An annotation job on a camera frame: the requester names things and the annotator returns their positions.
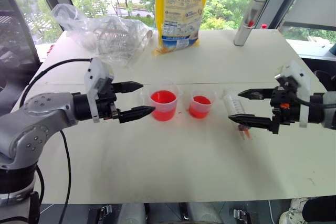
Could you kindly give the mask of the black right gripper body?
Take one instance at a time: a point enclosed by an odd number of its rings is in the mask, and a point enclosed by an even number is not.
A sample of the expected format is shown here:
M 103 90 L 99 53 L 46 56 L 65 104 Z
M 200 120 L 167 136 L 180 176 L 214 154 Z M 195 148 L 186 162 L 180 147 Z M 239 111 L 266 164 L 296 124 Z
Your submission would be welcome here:
M 290 125 L 299 120 L 300 103 L 297 101 L 298 82 L 292 77 L 280 77 L 279 86 L 271 93 L 272 120 L 270 131 L 279 133 L 280 125 Z

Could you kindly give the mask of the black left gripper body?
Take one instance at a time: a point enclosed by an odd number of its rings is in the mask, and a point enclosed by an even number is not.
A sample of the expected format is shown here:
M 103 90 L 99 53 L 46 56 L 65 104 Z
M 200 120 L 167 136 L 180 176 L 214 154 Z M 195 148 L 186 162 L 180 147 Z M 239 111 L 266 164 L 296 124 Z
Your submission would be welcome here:
M 117 97 L 112 85 L 112 78 L 100 79 L 97 85 L 96 105 L 99 118 L 104 120 L 118 119 L 119 110 L 114 104 Z

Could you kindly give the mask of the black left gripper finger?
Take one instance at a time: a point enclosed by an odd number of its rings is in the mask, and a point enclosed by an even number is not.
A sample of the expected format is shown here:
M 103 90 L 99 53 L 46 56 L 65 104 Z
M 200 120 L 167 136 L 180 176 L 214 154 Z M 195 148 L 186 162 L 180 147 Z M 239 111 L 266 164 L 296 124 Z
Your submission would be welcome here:
M 138 106 L 133 107 L 127 111 L 118 110 L 118 120 L 120 123 L 127 123 L 135 120 L 139 120 L 149 114 L 151 114 L 155 110 L 154 106 Z
M 112 84 L 113 93 L 130 93 L 140 88 L 143 88 L 143 84 L 134 81 L 116 82 Z

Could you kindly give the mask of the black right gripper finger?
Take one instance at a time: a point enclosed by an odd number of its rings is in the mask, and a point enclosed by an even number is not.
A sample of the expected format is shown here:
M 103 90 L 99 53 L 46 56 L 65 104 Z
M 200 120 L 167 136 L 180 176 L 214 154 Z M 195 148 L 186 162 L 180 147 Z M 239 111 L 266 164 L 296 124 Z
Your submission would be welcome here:
M 248 89 L 238 93 L 239 97 L 249 100 L 271 99 L 273 89 Z
M 272 120 L 270 118 L 252 114 L 234 114 L 229 115 L 228 118 L 237 123 L 240 130 L 247 130 L 251 127 L 272 130 Z

